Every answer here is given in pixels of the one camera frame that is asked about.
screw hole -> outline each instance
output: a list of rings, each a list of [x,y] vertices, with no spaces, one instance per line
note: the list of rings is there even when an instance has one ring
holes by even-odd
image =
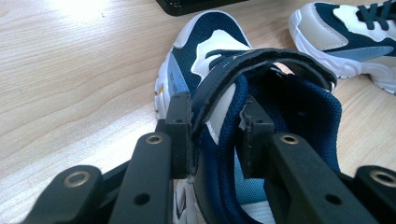
[[[382,185],[396,188],[396,177],[394,175],[374,170],[370,173],[370,177]]]
[[[69,175],[64,180],[64,185],[68,188],[76,188],[85,184],[90,179],[90,173],[87,171],[77,171]]]
[[[144,205],[149,202],[149,195],[147,193],[141,193],[134,197],[134,204],[136,205]]]
[[[298,138],[291,136],[291,135],[282,135],[280,137],[280,140],[282,140],[284,143],[290,144],[290,145],[295,145],[298,144]]]
[[[340,198],[338,198],[337,196],[335,196],[333,194],[326,194],[325,198],[326,198],[327,202],[335,204],[335,205],[340,205],[341,203],[343,203]]]
[[[146,142],[149,144],[159,144],[163,138],[160,135],[152,135],[146,138]]]

navy blue sneaker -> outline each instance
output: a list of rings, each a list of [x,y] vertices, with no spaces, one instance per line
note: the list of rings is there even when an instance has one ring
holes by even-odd
[[[396,92],[396,2],[366,6],[310,3],[292,13],[297,49],[338,77],[370,74],[375,85]]]
[[[292,75],[274,63],[285,64]],[[341,106],[330,94],[336,76],[313,58],[286,49],[252,49],[227,13],[207,11],[182,29],[156,81],[155,108],[164,119],[170,98],[189,92],[192,142],[199,151],[195,175],[180,180],[174,223],[274,223],[264,180],[245,179],[235,148],[248,97],[275,124],[296,133],[334,170]]]

wooden table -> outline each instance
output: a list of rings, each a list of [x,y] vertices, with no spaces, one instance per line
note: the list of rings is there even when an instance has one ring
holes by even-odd
[[[221,7],[254,48],[295,49],[289,14],[309,1]],[[348,1],[349,4],[374,1]],[[61,171],[104,173],[131,158],[156,125],[157,71],[196,13],[171,17],[154,0],[0,0],[0,223],[23,220]],[[367,76],[340,80],[343,172],[396,169],[396,96]]]

black lace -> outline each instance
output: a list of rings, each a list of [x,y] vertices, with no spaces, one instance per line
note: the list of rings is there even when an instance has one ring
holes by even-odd
[[[223,61],[225,58],[234,56],[235,54],[242,53],[244,50],[240,49],[215,49],[212,51],[209,51],[205,58],[207,59],[208,57],[214,56],[214,55],[220,55],[218,58],[214,59],[212,62],[209,64],[209,70],[212,70],[216,65],[218,65],[221,61]]]
[[[384,2],[383,6],[371,4],[370,7],[358,6],[358,18],[367,24],[367,29],[374,30],[375,21],[378,21],[381,29],[387,31],[389,29],[388,21],[396,20],[396,2],[391,0]]]

metal screw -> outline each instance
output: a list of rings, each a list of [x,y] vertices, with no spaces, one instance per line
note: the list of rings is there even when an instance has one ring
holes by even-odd
[[[87,171],[76,171],[64,180],[64,185],[68,188],[76,188],[85,184],[90,179],[90,176]]]
[[[146,138],[146,142],[149,144],[152,144],[152,145],[159,144],[162,141],[163,141],[163,137],[160,135],[152,135],[152,136],[149,136],[148,138]]]
[[[298,138],[288,135],[288,134],[280,136],[280,140],[282,140],[282,142],[290,144],[290,145],[296,145],[299,143]]]
[[[370,172],[370,177],[382,185],[396,188],[396,176],[394,175],[390,175],[383,171],[373,170]]]

